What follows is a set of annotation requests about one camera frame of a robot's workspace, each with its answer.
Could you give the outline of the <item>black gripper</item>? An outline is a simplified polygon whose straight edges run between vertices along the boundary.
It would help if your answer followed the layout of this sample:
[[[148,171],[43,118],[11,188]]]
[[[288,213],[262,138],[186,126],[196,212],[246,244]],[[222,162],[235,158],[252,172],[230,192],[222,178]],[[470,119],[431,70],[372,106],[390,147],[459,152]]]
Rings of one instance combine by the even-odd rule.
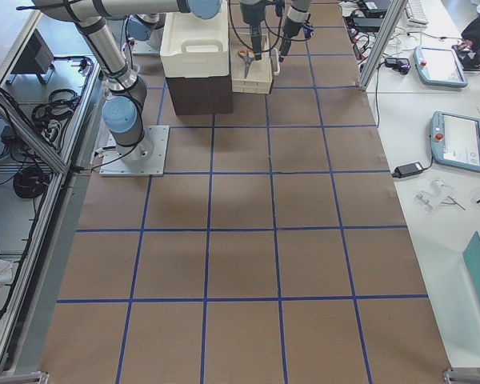
[[[262,28],[261,23],[266,20],[266,7],[269,2],[266,0],[240,0],[239,6],[242,13],[242,20],[250,25],[250,40],[254,60],[262,59]]]
[[[279,48],[281,56],[287,56],[291,48],[291,40],[295,40],[299,32],[303,30],[304,40],[309,40],[313,36],[313,26],[309,23],[310,14],[306,14],[304,19],[295,20],[294,16],[289,14],[285,17],[283,27],[283,40]]]

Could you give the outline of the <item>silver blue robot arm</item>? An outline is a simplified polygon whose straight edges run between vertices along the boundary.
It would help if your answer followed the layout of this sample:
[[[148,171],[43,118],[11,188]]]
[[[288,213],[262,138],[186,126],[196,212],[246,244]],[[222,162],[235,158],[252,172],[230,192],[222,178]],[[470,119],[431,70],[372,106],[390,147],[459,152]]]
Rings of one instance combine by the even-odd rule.
[[[314,28],[310,24],[311,0],[294,0],[287,11],[282,29],[282,43],[279,48],[279,61],[283,62],[288,55],[291,44],[301,30],[304,33],[304,40],[312,37]]]
[[[52,19],[75,24],[107,77],[110,92],[129,99],[138,116],[141,116],[146,100],[146,84],[122,56],[106,19],[123,18],[132,14],[179,12],[209,20],[218,14],[221,6],[220,1],[187,0],[33,1],[31,6],[19,6],[17,9],[39,10]]]

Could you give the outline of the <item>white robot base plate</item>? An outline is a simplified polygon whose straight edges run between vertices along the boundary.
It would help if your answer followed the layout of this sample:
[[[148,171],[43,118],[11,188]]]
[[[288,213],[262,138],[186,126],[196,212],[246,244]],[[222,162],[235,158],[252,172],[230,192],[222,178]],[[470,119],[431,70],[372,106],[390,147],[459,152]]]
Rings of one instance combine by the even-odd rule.
[[[168,126],[144,126],[144,131],[144,139],[123,158],[121,156],[126,154],[129,149],[116,147],[112,134],[109,134],[107,145],[114,148],[104,153],[103,161],[106,164],[98,169],[101,176],[163,176],[170,128]]]

